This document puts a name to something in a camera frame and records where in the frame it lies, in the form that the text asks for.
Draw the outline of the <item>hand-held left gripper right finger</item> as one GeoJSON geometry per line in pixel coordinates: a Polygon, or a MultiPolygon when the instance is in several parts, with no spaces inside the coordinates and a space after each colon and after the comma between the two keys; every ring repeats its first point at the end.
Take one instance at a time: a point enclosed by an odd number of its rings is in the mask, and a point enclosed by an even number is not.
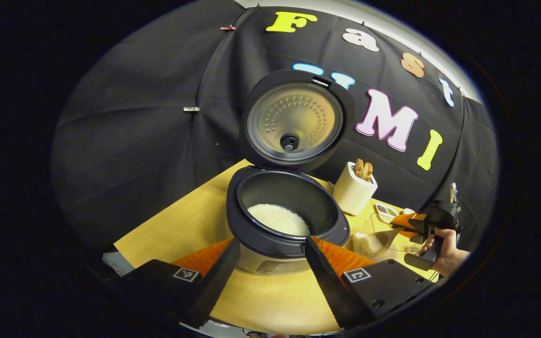
{"type": "Polygon", "coordinates": [[[306,238],[305,257],[342,329],[395,312],[433,285],[398,261],[374,262],[316,236],[306,238]]]}

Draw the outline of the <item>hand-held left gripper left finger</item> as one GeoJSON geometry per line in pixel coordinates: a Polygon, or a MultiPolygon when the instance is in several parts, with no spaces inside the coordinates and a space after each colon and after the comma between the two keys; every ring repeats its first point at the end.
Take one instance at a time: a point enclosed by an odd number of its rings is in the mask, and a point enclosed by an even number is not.
{"type": "Polygon", "coordinates": [[[236,238],[167,263],[152,259],[123,276],[122,294],[139,307],[198,329],[209,319],[240,257],[236,238]]]}

